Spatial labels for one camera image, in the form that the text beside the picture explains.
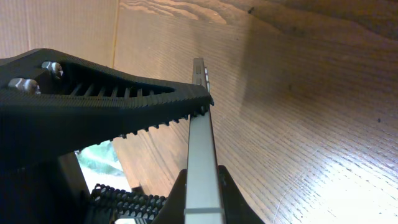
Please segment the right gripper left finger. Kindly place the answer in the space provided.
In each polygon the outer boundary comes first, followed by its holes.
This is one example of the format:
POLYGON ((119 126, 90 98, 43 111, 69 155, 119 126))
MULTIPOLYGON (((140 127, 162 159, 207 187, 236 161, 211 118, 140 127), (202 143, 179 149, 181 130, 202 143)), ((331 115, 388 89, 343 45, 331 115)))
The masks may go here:
POLYGON ((205 112, 208 90, 53 49, 1 60, 1 164, 31 165, 205 112))

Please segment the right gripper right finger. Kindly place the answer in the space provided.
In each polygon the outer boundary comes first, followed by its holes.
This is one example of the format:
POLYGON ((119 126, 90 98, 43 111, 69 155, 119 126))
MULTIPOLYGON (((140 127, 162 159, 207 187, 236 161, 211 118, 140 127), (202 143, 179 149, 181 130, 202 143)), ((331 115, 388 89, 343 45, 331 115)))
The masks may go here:
POLYGON ((140 191, 96 184, 90 195, 84 224, 152 223, 167 198, 140 191))

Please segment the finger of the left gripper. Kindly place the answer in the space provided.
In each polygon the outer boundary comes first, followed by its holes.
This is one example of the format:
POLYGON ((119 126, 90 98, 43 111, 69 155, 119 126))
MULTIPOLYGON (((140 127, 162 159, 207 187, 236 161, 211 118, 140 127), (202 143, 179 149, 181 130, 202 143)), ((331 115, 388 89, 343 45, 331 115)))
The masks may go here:
POLYGON ((227 224, 264 224, 248 205, 225 166, 218 166, 224 214, 227 224))
POLYGON ((185 198, 186 198, 187 170, 179 172, 178 177, 152 224, 184 224, 185 198))

